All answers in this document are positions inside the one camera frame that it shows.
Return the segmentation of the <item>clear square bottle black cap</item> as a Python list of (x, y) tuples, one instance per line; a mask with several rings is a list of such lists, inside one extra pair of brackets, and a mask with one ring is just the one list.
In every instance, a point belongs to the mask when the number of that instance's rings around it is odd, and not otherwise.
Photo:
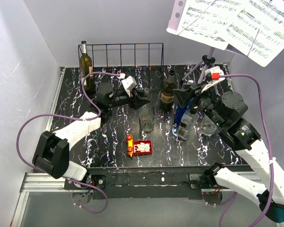
[(197, 107), (193, 107), (192, 109), (187, 109), (180, 121), (177, 136), (182, 140), (187, 140), (194, 129), (194, 126), (199, 119), (199, 114), (197, 112)]

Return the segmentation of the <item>green wine bottle brown label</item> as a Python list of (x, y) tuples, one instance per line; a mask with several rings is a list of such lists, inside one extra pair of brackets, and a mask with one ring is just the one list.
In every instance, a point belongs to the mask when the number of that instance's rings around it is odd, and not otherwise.
[(168, 78), (163, 82), (163, 87), (160, 96), (160, 108), (163, 111), (169, 111), (172, 108), (174, 102), (173, 89), (177, 89), (175, 84), (175, 71), (170, 70)]

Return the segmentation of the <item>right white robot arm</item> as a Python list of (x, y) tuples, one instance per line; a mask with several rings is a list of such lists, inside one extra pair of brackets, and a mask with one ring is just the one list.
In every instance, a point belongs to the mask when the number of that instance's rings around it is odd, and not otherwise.
[(256, 183), (214, 163), (193, 183), (202, 187), (232, 189), (258, 205), (270, 220), (284, 222), (284, 170), (269, 158), (260, 134), (242, 117), (248, 109), (242, 96), (233, 91), (217, 96), (213, 85), (207, 83), (186, 85), (184, 89), (173, 89), (172, 92), (181, 106), (192, 99), (191, 111), (199, 109), (203, 112), (219, 128), (221, 139), (261, 179), (261, 183)]

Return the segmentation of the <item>tall blue glass bottle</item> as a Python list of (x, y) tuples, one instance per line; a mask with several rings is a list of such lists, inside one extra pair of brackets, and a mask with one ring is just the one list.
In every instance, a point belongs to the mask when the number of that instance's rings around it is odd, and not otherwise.
[(188, 101), (188, 103), (185, 107), (181, 107), (180, 104), (177, 103), (176, 113), (175, 113), (175, 116), (174, 116), (174, 124), (176, 125), (176, 129), (178, 129), (180, 122), (181, 122), (181, 119), (182, 119), (182, 116), (184, 115), (185, 111), (187, 109), (190, 109), (190, 105), (191, 105), (192, 101), (193, 101), (193, 99), (191, 98)]

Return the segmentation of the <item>clear round bottle brown cap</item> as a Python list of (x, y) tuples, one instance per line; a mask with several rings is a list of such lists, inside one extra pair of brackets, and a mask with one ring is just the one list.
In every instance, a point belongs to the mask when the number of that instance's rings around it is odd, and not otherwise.
[(214, 124), (214, 122), (212, 122), (212, 120), (209, 119), (207, 116), (204, 116), (204, 118), (201, 121), (201, 125), (200, 125), (201, 134), (205, 136), (212, 136), (215, 134), (216, 130), (217, 130), (217, 127)]

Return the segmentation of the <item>clear tall bottle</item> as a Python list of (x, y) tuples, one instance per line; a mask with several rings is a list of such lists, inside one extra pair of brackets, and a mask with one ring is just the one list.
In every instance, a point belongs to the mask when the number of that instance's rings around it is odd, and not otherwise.
[(151, 104), (150, 89), (146, 87), (143, 91), (149, 103), (139, 109), (140, 132), (151, 133), (154, 130), (154, 107)]

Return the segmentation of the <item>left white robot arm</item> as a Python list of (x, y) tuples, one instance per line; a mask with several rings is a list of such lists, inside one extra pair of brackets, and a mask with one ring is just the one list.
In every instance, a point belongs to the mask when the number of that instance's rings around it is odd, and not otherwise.
[(150, 102), (149, 93), (148, 88), (136, 89), (134, 83), (116, 92), (111, 83), (101, 83), (95, 97), (101, 114), (98, 115), (94, 111), (85, 112), (80, 120), (60, 130), (43, 132), (33, 156), (33, 165), (55, 179), (71, 178), (79, 188), (87, 189), (91, 185), (91, 177), (87, 175), (85, 167), (70, 161), (70, 150), (86, 135), (106, 123), (112, 115), (112, 108), (129, 105), (130, 108), (137, 110)]

